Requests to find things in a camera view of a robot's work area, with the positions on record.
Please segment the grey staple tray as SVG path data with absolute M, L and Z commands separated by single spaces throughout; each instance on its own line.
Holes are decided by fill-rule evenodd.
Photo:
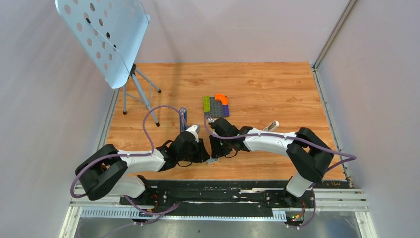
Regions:
M 209 158 L 208 160 L 206 160 L 207 164 L 211 164 L 211 163 L 215 163 L 218 162 L 219 158 Z

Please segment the blue black stapler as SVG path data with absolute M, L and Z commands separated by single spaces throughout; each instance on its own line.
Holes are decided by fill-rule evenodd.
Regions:
M 181 107 L 180 110 L 180 132 L 184 132 L 186 131 L 186 129 L 188 128 L 187 125 L 187 110 L 185 107 Z

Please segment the white stapler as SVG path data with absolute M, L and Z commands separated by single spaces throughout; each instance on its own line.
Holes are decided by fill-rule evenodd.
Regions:
M 267 132 L 274 131 L 280 126 L 280 123 L 278 121 L 273 121 L 269 126 L 265 127 L 263 130 Z

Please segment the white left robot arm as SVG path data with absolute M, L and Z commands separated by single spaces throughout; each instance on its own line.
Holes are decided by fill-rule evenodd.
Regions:
M 182 161 L 202 163 L 209 158 L 201 138 L 192 132 L 182 132 L 153 152 L 119 151 L 113 144 L 107 144 L 81 163 L 75 174 L 84 195 L 91 201 L 109 194 L 126 195 L 145 205 L 150 202 L 152 192 L 146 188 L 143 177 L 132 177 L 131 173 L 161 172 L 176 167 Z

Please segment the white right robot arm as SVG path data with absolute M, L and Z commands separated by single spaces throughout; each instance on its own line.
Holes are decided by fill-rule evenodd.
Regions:
M 303 194 L 314 183 L 321 182 L 334 155 L 310 129 L 301 127 L 297 132 L 279 133 L 244 126 L 237 129 L 225 118 L 209 116 L 207 130 L 216 157 L 231 151 L 265 151 L 288 156 L 296 173 L 289 179 L 283 192 L 284 203 L 295 207 L 303 200 Z

